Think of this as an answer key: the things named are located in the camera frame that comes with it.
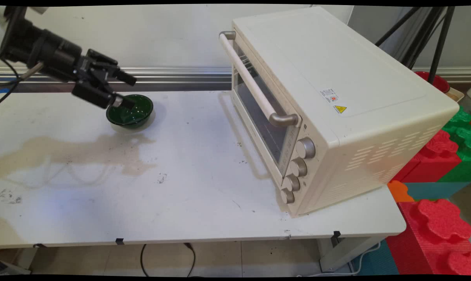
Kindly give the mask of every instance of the oven door handle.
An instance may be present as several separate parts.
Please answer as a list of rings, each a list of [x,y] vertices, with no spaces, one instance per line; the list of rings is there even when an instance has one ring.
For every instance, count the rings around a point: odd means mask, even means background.
[[[230,57],[230,60],[234,64],[235,69],[237,69],[237,71],[239,72],[242,80],[244,80],[244,82],[246,83],[249,91],[253,95],[254,99],[258,103],[259,107],[265,114],[265,117],[266,119],[268,119],[270,124],[276,127],[287,127],[287,126],[298,125],[299,117],[297,114],[289,114],[285,116],[280,116],[277,114],[277,112],[275,112],[275,109],[270,104],[268,99],[265,97],[265,94],[261,91],[260,87],[253,79],[253,76],[251,76],[249,71],[246,69],[246,66],[244,66],[244,63],[241,61],[239,55],[237,55],[232,45],[230,45],[228,38],[230,38],[230,40],[234,40],[235,32],[234,31],[220,32],[219,39],[220,39],[221,45],[227,52],[227,55],[228,57]]]

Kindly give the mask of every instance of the robotic arm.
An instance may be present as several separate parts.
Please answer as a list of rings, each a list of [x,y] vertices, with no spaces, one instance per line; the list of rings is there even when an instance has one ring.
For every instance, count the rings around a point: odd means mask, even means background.
[[[42,14],[46,8],[33,9]],[[80,46],[35,27],[25,19],[26,11],[27,7],[0,7],[0,59],[23,62],[30,69],[18,82],[39,71],[61,82],[74,81],[72,94],[101,108],[133,108],[134,102],[116,93],[107,79],[133,86],[136,78],[122,71],[116,60],[92,49],[81,55]]]

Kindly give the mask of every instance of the green bowl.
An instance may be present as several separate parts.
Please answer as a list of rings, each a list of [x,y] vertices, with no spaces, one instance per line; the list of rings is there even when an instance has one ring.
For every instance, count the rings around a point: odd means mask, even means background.
[[[150,98],[141,94],[130,94],[126,98],[135,102],[133,109],[109,107],[107,108],[107,120],[123,128],[138,128],[145,124],[150,117],[154,109],[154,103],[150,101]]]

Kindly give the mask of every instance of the white table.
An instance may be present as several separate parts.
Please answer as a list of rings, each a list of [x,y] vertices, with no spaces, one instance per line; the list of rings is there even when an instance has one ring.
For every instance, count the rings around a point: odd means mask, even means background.
[[[405,229],[386,186],[290,217],[228,92],[141,94],[154,113],[136,130],[69,93],[15,93],[0,105],[0,248],[333,231],[372,246]]]

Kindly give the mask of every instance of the teal foam block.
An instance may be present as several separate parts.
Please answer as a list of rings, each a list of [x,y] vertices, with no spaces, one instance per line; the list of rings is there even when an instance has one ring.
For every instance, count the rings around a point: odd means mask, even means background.
[[[360,256],[352,260],[353,270],[359,268]],[[372,251],[364,255],[362,258],[362,269],[357,274],[359,276],[372,276],[372,275],[398,275],[395,261],[391,255],[390,248],[386,240],[381,241],[381,247],[376,251]]]
[[[404,183],[408,190],[407,194],[414,200],[421,199],[446,199],[456,192],[469,185],[471,181],[465,183]]]

